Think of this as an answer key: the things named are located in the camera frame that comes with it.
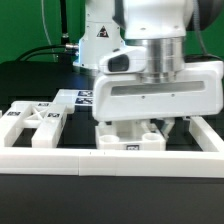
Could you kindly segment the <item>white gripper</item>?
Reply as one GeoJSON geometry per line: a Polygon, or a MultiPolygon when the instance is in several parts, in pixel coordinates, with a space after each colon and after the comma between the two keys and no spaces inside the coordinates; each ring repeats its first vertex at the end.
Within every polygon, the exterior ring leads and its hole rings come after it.
{"type": "MultiPolygon", "coordinates": [[[[165,118],[163,135],[172,130],[175,119],[213,115],[223,108],[221,61],[187,63],[172,81],[159,82],[147,75],[147,51],[126,46],[99,61],[93,87],[93,117],[102,121],[165,118]]],[[[140,123],[145,133],[157,127],[149,120],[140,123]]]]}

